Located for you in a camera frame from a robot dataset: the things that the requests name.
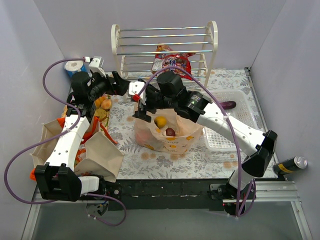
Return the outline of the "floral bread tray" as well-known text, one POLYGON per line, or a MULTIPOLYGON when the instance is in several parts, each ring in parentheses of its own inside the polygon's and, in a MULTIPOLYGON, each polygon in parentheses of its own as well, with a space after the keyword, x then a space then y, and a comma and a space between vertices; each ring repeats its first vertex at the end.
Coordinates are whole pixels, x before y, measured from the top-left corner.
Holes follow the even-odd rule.
MULTIPOLYGON (((103 94, 102 96, 106 96, 111 99, 111 96, 108 94, 103 94)), ((109 123, 110 110, 103 110, 101 108, 96 109, 94 112, 94 116, 99 118, 100 123, 107 128, 109 123)))

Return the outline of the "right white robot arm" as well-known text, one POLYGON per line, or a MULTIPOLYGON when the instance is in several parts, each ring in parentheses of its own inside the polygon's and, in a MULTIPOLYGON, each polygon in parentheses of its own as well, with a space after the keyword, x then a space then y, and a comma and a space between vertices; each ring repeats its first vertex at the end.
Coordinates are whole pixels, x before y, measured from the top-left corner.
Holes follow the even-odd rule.
POLYGON ((129 84, 128 94, 138 103, 134 118, 150 123, 148 113, 173 109, 178 116, 233 142, 247 157, 228 179, 230 188, 242 191, 253 179, 264 176, 275 152, 278 135, 274 131, 263 132, 228 116, 211 93, 188 90, 181 77, 172 71, 161 73, 156 81, 158 88, 143 80, 129 84))

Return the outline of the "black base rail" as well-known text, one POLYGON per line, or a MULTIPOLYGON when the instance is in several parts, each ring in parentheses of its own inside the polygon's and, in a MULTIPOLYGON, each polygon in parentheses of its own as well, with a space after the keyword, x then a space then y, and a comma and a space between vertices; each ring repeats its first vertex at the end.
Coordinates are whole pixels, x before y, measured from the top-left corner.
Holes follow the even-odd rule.
POLYGON ((236 214, 246 208, 223 179, 121 179, 105 182, 102 194, 121 201, 128 210, 208 209, 236 214))

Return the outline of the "peach plastic grocery bag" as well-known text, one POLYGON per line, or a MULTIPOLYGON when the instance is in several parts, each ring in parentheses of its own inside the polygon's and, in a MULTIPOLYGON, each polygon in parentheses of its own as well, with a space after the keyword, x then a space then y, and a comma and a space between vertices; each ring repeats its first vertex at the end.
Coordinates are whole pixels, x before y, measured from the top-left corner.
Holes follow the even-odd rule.
POLYGON ((177 115, 173 109, 158 109, 151 122, 136 119, 134 135, 138 145, 153 151, 184 154, 199 139, 203 127, 177 115))

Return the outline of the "purple eggplant toy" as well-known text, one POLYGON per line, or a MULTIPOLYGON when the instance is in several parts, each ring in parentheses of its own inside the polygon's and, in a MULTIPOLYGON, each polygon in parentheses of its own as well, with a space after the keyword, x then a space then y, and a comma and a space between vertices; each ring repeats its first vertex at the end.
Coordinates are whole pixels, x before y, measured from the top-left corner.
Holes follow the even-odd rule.
POLYGON ((225 101, 221 102, 220 105, 224 110, 231 110, 237 106, 237 103, 235 101, 225 101))

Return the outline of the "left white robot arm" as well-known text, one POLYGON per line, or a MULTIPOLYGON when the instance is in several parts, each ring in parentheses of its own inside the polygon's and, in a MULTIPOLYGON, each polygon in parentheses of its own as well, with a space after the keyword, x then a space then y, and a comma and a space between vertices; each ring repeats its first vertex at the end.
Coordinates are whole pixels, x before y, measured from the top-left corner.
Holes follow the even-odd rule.
POLYGON ((125 95, 129 83, 117 71, 71 77, 66 116, 50 122, 53 131, 45 130, 43 145, 34 150, 34 177, 43 199, 75 202, 87 193, 106 193, 106 183, 116 181, 124 157, 100 132, 95 101, 105 94, 125 95))

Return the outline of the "yellow lemon toy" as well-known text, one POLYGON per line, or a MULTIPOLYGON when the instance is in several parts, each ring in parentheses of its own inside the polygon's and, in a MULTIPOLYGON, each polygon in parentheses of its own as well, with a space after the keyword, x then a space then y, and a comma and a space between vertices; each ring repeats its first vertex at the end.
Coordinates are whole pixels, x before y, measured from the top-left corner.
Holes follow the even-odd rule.
POLYGON ((162 129, 167 124, 167 119, 164 116, 157 116, 154 119, 154 124, 159 128, 162 129))

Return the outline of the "dark plum toy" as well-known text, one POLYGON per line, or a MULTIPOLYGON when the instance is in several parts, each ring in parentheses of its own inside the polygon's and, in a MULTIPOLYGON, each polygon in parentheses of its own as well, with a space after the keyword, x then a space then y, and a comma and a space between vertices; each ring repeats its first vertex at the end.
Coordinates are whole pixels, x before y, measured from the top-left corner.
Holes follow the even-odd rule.
POLYGON ((168 127, 165 130, 165 134, 166 134, 166 136, 169 136, 169 137, 175 137, 176 136, 176 132, 170 127, 168 127))

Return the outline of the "toilet paper roll blue wrap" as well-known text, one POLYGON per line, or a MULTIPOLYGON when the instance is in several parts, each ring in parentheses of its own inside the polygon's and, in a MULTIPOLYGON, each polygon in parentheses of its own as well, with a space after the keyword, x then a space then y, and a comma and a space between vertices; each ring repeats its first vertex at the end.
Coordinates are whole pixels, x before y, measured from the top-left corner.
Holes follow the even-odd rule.
POLYGON ((82 60, 67 61, 64 65, 64 69, 70 78, 77 72, 87 72, 87 69, 82 60))

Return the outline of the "bread loaf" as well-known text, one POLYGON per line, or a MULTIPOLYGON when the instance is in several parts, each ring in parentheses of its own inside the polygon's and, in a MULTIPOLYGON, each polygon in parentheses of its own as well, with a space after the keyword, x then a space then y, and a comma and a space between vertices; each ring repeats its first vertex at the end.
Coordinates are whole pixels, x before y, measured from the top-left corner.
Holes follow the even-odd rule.
POLYGON ((94 101, 96 109, 110 110, 112 107, 112 100, 107 96, 101 96, 94 101))

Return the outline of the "canvas tote bag orange handles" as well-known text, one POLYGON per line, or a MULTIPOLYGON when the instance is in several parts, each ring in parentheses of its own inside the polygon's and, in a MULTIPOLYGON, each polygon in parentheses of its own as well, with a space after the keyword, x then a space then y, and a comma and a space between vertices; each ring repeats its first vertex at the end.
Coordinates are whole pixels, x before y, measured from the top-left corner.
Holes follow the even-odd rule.
MULTIPOLYGON (((44 124, 40 141, 60 134, 64 125, 65 117, 44 124)), ((83 140, 77 147, 74 157, 74 173, 77 176, 99 175, 108 182, 116 182, 124 154, 114 145, 115 141, 100 123, 98 117, 93 118, 93 123, 84 134, 83 140)), ((54 151, 57 141, 57 139, 52 140, 34 149, 32 153, 34 169, 37 165, 45 164, 54 151)))

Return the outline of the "white metal shelf rack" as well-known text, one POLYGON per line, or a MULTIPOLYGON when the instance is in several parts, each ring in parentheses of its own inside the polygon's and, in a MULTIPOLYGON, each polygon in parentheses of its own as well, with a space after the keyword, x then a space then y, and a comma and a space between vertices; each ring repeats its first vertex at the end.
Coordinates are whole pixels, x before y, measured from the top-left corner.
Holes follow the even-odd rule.
POLYGON ((213 20, 185 27, 124 29, 113 24, 111 50, 124 79, 147 80, 154 71, 177 65, 207 86, 218 50, 218 25, 213 20))

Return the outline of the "white plastic basket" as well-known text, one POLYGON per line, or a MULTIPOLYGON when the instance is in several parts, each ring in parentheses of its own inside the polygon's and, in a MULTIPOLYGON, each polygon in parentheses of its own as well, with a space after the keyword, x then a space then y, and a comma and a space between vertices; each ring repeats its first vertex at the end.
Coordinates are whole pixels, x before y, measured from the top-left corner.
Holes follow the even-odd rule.
MULTIPOLYGON (((212 94, 220 103, 234 101, 236 106, 232 109, 227 109, 226 112, 240 122, 248 125, 251 128, 258 130, 258 126, 254 117, 254 112, 251 110, 245 93, 242 90, 214 90, 212 94)), ((206 147, 213 152, 235 152, 236 146, 227 138, 217 132, 203 128, 203 135, 206 147)))

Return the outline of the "red candy bag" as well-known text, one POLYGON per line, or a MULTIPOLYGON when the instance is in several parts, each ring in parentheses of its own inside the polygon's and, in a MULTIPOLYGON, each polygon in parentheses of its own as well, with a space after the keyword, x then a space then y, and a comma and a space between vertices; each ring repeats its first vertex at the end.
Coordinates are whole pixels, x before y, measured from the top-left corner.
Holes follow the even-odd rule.
POLYGON ((158 53, 154 57, 154 61, 151 68, 151 73, 154 74, 155 72, 159 71, 162 68, 168 66, 175 66, 179 67, 189 74, 191 74, 191 64, 189 61, 189 57, 195 55, 194 52, 191 53, 167 53, 173 52, 174 50, 170 48, 168 45, 158 45, 156 48, 157 52, 165 52, 165 53, 158 53))

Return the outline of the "metal can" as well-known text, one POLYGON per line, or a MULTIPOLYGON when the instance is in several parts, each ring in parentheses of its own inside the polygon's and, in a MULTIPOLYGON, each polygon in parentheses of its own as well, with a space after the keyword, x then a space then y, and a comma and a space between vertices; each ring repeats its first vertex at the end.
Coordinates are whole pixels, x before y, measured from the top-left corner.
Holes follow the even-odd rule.
POLYGON ((302 156, 295 156, 273 166, 273 171, 278 176, 295 173, 307 168, 307 159, 302 156))

